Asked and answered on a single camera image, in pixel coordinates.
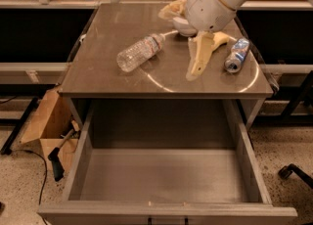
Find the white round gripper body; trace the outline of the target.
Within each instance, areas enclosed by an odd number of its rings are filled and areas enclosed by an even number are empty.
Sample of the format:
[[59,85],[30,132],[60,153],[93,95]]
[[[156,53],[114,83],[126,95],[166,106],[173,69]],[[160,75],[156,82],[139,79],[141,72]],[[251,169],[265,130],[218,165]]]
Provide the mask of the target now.
[[222,30],[236,14],[222,0],[187,0],[185,18],[200,31],[217,32]]

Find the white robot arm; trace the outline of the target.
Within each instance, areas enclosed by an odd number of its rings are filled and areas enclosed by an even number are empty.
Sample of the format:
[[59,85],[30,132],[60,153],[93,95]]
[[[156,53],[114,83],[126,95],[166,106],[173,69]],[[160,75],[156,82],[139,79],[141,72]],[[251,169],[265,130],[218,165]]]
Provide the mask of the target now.
[[197,79],[205,70],[213,49],[219,46],[214,32],[222,30],[247,0],[175,0],[162,8],[158,16],[174,20],[178,32],[192,38],[191,60],[186,78]]

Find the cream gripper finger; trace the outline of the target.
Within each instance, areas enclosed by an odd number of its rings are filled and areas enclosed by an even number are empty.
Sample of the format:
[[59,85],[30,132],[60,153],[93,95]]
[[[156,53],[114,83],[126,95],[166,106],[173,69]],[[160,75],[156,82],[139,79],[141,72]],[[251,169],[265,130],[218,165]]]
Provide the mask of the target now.
[[214,44],[214,34],[200,31],[196,37],[188,38],[190,62],[186,74],[189,81],[196,80],[204,72],[211,58]]
[[185,17],[186,0],[175,0],[163,7],[158,16],[163,20],[172,20],[176,17]]

